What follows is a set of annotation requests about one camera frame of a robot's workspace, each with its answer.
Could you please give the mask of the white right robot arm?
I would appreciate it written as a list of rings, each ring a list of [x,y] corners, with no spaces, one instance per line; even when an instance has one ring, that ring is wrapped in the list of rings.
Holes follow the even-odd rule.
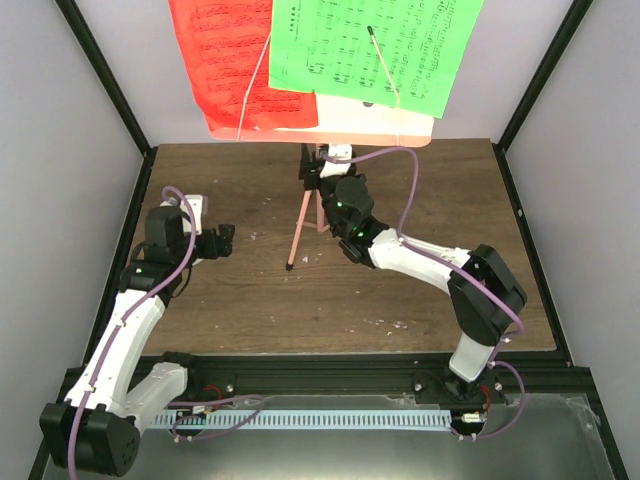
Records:
[[[326,230],[351,262],[407,275],[449,296],[461,335],[444,389],[451,400],[468,402],[500,347],[522,334],[519,314],[526,293],[488,245],[472,250],[438,246],[376,219],[366,177],[356,167],[368,158],[356,155],[350,145],[302,145],[298,177],[305,194],[317,197]]]

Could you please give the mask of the red sheet music page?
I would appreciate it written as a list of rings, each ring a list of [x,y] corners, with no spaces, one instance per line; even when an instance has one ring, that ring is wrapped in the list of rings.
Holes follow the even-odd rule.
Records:
[[[171,1],[174,32],[211,132],[318,125],[316,97],[269,82],[270,1]]]

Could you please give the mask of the pink folding music stand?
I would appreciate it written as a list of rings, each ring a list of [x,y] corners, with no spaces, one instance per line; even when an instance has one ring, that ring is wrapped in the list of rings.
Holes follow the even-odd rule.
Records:
[[[220,129],[213,137],[223,141],[279,142],[307,144],[313,155],[328,144],[375,147],[377,155],[406,151],[413,154],[431,141],[434,120],[430,116],[379,105],[321,95],[317,101],[319,124],[310,129],[233,130]],[[367,160],[353,150],[351,163]],[[444,250],[413,238],[403,239],[398,230],[377,220],[374,200],[364,175],[356,173],[329,177],[319,190],[304,189],[296,227],[306,226],[309,204],[316,204],[320,232],[330,231],[339,238],[343,253],[354,263],[371,268],[395,270],[416,278],[434,277],[436,260]]]

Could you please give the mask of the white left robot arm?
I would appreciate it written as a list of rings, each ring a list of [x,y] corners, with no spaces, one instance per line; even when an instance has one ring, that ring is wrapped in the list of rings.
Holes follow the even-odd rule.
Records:
[[[123,270],[106,329],[79,379],[39,419],[54,464],[121,477],[132,467],[144,431],[174,399],[196,402],[203,377],[186,363],[162,360],[131,380],[150,334],[204,260],[232,253],[235,227],[205,229],[208,199],[165,200],[145,218],[145,236]]]

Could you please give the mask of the green sheet music page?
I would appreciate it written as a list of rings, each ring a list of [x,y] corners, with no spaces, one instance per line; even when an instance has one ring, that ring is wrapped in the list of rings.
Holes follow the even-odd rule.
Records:
[[[275,1],[269,85],[441,118],[476,0]]]

